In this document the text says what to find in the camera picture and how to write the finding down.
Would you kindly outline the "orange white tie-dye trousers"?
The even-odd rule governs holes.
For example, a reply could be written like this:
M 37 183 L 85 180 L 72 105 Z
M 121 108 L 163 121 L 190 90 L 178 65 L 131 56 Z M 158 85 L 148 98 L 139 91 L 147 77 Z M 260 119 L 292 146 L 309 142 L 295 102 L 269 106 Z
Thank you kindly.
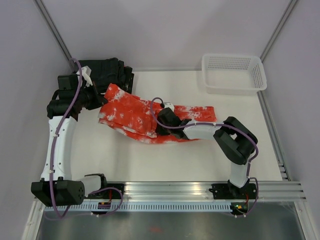
M 157 123 L 152 117 L 162 110 L 161 104 L 142 99 L 110 84 L 104 98 L 108 103 L 101 107 L 98 122 L 145 144 L 170 144 L 186 142 L 173 135 L 158 135 Z

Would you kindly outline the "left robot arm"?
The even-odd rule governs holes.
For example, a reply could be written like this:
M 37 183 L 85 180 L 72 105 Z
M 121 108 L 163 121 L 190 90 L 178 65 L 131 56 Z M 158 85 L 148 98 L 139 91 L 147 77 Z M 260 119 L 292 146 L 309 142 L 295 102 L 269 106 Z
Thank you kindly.
M 108 101 L 98 92 L 88 73 L 60 75 L 46 111 L 49 141 L 40 180 L 32 182 L 31 192 L 46 207 L 80 205 L 89 195 L 105 198 L 109 193 L 102 173 L 72 179 L 73 135 L 82 109 L 94 110 Z

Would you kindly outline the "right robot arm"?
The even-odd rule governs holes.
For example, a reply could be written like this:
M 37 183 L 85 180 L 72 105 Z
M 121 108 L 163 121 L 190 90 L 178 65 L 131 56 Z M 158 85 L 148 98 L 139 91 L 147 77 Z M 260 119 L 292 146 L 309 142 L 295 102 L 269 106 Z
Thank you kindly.
M 163 108 L 155 118 L 156 133 L 178 140 L 215 140 L 230 160 L 228 193 L 240 198 L 249 184 L 251 161 L 257 157 L 258 139 L 236 117 L 229 116 L 223 122 L 180 119 L 169 107 Z

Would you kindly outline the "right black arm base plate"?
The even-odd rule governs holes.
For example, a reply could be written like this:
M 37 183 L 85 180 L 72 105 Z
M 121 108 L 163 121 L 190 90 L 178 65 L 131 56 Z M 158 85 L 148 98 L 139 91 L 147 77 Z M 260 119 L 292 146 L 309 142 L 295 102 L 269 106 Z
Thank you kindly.
M 254 200 L 258 190 L 254 183 L 238 188 L 228 183 L 214 183 L 208 189 L 214 200 Z

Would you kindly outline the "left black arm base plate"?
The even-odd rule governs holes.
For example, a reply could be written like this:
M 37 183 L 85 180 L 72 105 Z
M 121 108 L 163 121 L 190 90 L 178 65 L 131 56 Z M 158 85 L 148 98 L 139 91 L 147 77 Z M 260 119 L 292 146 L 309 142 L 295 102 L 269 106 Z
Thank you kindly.
M 97 194 L 99 199 L 104 199 L 108 203 L 111 203 L 113 200 L 120 200 L 124 195 L 125 185 L 123 183 L 108 183 L 107 190 L 104 190 Z

